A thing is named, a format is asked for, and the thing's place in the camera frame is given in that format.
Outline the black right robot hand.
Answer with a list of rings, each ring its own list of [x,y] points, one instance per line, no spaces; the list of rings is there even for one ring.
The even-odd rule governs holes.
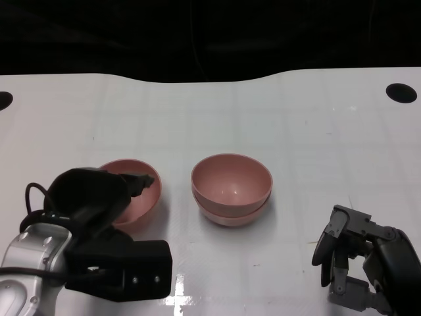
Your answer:
[[[420,314],[420,260],[408,236],[366,213],[335,205],[316,245],[328,300],[355,311]]]

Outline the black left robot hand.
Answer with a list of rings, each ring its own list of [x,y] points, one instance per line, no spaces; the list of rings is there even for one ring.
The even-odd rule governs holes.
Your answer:
[[[161,180],[153,171],[75,168],[56,177],[43,206],[92,232],[110,226],[127,231],[156,206],[160,195]]]

